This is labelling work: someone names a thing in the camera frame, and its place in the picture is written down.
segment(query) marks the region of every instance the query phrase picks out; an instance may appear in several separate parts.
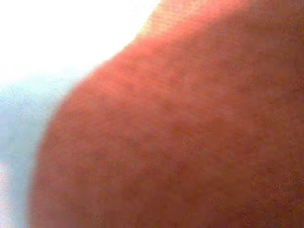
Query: white light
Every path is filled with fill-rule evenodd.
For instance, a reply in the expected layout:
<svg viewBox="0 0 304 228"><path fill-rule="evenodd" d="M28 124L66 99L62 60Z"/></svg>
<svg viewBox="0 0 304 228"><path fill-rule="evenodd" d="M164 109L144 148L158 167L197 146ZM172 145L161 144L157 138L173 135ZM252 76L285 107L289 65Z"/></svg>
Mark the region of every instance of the white light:
<svg viewBox="0 0 304 228"><path fill-rule="evenodd" d="M134 38L157 3L0 1L0 85L65 67L93 68Z"/></svg>

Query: overexposed background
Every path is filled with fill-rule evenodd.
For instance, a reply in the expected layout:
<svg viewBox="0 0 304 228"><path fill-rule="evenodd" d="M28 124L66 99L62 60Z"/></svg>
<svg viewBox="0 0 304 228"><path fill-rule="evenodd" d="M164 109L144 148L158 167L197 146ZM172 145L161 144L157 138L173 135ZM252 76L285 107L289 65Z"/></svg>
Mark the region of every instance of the overexposed background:
<svg viewBox="0 0 304 228"><path fill-rule="evenodd" d="M158 0L0 0L0 228L27 227L34 150L73 84L136 35Z"/></svg>

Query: red skin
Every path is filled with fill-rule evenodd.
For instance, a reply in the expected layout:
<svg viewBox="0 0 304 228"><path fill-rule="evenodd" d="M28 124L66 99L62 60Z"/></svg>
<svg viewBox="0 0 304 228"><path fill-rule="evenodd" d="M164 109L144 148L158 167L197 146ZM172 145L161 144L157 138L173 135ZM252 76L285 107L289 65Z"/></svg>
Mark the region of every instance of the red skin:
<svg viewBox="0 0 304 228"><path fill-rule="evenodd" d="M304 227L304 3L227 2L156 12L63 101L32 227Z"/></svg>

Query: light blue background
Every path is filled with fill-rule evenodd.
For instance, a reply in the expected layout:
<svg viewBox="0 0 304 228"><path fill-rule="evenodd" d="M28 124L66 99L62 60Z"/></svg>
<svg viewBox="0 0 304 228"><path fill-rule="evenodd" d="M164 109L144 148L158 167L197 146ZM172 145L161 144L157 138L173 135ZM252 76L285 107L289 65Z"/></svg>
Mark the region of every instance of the light blue background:
<svg viewBox="0 0 304 228"><path fill-rule="evenodd" d="M13 227L26 227L25 196L34 151L50 115L69 89L86 75L73 70L62 74L32 76L0 92L0 163L10 171L7 196Z"/></svg>

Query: close-up skin surface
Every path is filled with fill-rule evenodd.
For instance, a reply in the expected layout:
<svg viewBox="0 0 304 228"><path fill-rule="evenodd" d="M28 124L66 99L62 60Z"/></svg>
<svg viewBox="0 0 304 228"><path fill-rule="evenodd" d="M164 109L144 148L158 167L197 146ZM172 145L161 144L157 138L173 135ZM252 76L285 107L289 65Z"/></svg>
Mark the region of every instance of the close-up skin surface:
<svg viewBox="0 0 304 228"><path fill-rule="evenodd" d="M29 227L304 227L303 24L301 0L163 1L54 114Z"/></svg>

